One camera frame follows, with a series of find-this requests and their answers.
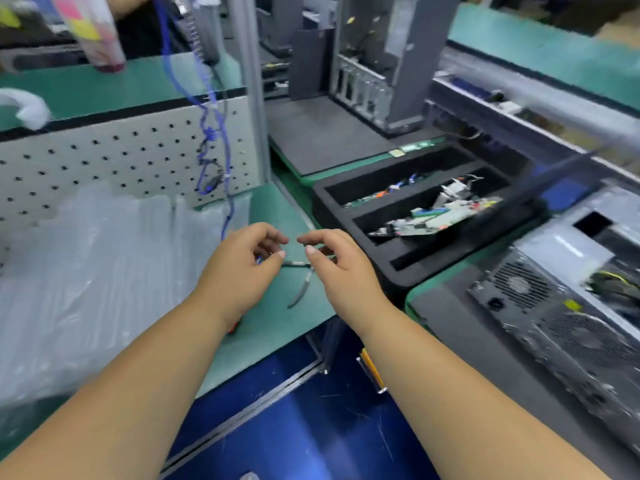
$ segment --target transparent plastic sheet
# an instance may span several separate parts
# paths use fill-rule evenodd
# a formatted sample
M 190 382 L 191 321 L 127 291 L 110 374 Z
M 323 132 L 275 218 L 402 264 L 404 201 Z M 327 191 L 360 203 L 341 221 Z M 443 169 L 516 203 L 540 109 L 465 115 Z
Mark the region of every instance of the transparent plastic sheet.
M 248 223 L 234 199 L 229 230 Z M 225 204 L 82 187 L 58 215 L 9 237 L 0 276 L 0 442 L 40 399 L 71 395 L 193 290 L 220 243 Z

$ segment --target white perforated panel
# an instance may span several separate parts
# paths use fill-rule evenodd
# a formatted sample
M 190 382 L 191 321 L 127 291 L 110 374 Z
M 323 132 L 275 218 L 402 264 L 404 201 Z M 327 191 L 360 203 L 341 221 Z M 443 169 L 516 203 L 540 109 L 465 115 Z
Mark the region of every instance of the white perforated panel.
M 190 106 L 0 143 L 0 235 L 53 217 L 64 197 L 94 180 L 137 197 L 180 194 L 194 207 L 224 197 L 222 185 L 209 195 L 195 190 L 201 114 Z M 260 185 L 247 97 L 228 100 L 226 128 L 231 193 Z M 221 140 L 207 157 L 224 167 Z M 216 172 L 209 165 L 204 183 Z

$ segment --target plastic bottle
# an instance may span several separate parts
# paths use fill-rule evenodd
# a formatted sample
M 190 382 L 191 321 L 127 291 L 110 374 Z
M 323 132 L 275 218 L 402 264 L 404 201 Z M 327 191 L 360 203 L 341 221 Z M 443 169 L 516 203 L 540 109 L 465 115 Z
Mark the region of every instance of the plastic bottle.
M 87 60 L 101 72 L 119 72 L 125 57 L 107 0 L 52 0 Z

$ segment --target black foam tray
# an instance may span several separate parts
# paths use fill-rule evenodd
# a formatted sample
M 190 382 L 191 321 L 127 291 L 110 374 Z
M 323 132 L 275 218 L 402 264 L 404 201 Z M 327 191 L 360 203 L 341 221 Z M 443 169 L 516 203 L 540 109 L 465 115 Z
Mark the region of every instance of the black foam tray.
M 425 180 L 357 207 L 342 205 L 386 188 L 416 171 L 432 172 Z M 387 297 L 402 306 L 411 288 L 485 247 L 546 211 L 539 199 L 502 206 L 500 215 L 474 226 L 474 219 L 435 235 L 380 239 L 367 235 L 392 219 L 433 204 L 441 185 L 466 173 L 483 177 L 472 190 L 480 197 L 509 199 L 516 185 L 496 167 L 459 144 L 443 144 L 386 159 L 324 178 L 313 187 L 313 214 L 325 228 L 347 231 L 371 259 Z

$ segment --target yellow sticker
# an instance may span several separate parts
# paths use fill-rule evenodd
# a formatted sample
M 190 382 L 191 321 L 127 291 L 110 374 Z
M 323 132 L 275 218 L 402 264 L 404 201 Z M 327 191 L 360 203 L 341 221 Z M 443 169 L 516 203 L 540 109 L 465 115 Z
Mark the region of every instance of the yellow sticker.
M 566 306 L 570 310 L 573 310 L 574 312 L 579 312 L 582 309 L 582 305 L 573 299 L 564 300 L 564 306 Z
M 7 5 L 0 4 L 0 25 L 5 25 L 12 29 L 19 29 L 21 27 L 20 18 L 18 18 Z
M 76 36 L 87 40 L 101 40 L 100 33 L 89 20 L 67 19 L 69 28 Z

